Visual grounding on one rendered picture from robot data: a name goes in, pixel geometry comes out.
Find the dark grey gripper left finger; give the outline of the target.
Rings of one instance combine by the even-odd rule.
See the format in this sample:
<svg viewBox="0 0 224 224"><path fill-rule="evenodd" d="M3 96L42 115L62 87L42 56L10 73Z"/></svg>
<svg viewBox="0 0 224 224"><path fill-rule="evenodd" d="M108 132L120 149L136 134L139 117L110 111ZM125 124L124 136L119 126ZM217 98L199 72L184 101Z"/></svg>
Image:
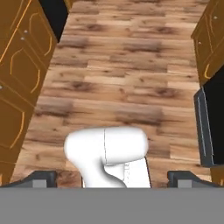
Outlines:
<svg viewBox="0 0 224 224"><path fill-rule="evenodd" d="M18 181L4 185L6 187L18 188L56 188L57 172L56 171L34 171L27 177Z"/></svg>

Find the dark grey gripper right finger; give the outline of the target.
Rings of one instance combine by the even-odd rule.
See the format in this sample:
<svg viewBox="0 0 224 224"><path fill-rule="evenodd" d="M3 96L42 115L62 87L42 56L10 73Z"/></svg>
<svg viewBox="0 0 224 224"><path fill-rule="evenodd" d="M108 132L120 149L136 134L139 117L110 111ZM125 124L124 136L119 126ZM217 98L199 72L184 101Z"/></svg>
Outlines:
<svg viewBox="0 0 224 224"><path fill-rule="evenodd" d="M202 180L193 174L191 171L168 171L168 187L173 188L206 188L206 187L218 187L219 185Z"/></svg>

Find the dark grey black appliance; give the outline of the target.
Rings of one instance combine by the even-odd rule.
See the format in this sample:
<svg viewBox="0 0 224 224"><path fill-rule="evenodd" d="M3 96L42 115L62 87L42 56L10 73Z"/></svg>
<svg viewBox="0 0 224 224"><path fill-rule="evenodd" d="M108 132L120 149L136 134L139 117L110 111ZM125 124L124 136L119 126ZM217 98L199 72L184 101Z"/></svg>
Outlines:
<svg viewBox="0 0 224 224"><path fill-rule="evenodd" d="M224 65L194 95L200 163L224 165Z"/></svg>

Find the white rounded thing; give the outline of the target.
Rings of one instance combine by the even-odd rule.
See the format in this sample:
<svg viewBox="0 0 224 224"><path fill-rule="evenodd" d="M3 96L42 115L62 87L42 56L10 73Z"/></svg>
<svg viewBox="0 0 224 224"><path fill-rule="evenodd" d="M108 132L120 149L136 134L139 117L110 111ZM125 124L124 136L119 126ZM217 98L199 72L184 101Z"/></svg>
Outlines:
<svg viewBox="0 0 224 224"><path fill-rule="evenodd" d="M85 188L150 188L148 149L144 131L128 126L81 129L64 143Z"/></svg>

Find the brown wooden cupboard run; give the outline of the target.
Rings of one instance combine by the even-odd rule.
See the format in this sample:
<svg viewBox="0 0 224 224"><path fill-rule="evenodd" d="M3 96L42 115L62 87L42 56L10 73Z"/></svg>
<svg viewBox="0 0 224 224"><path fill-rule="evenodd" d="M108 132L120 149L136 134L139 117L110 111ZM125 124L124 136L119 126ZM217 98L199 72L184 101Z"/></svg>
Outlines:
<svg viewBox="0 0 224 224"><path fill-rule="evenodd" d="M56 45L39 0L0 0L0 186L11 181Z"/></svg>
<svg viewBox="0 0 224 224"><path fill-rule="evenodd" d="M224 0L209 0L192 39L201 88L224 65ZM224 187L224 165L207 168L212 182Z"/></svg>

